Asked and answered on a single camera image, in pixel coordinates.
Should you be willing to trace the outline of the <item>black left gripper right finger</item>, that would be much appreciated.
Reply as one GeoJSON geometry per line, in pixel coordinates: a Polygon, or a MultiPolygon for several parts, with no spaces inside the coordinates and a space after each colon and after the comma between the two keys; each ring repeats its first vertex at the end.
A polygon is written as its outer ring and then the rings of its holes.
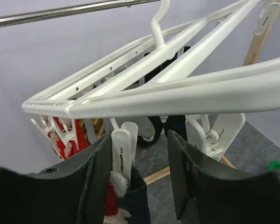
{"type": "Polygon", "coordinates": [[[176,218],[183,224],[280,224],[280,170],[237,170],[173,131],[168,160],[176,218]]]}

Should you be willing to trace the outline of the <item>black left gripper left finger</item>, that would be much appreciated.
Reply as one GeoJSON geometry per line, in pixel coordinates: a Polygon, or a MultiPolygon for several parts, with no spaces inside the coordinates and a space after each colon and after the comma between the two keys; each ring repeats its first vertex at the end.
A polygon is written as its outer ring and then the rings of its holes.
{"type": "Polygon", "coordinates": [[[110,133],[37,174],[0,168],[0,224],[101,224],[111,169],[110,133]]]}

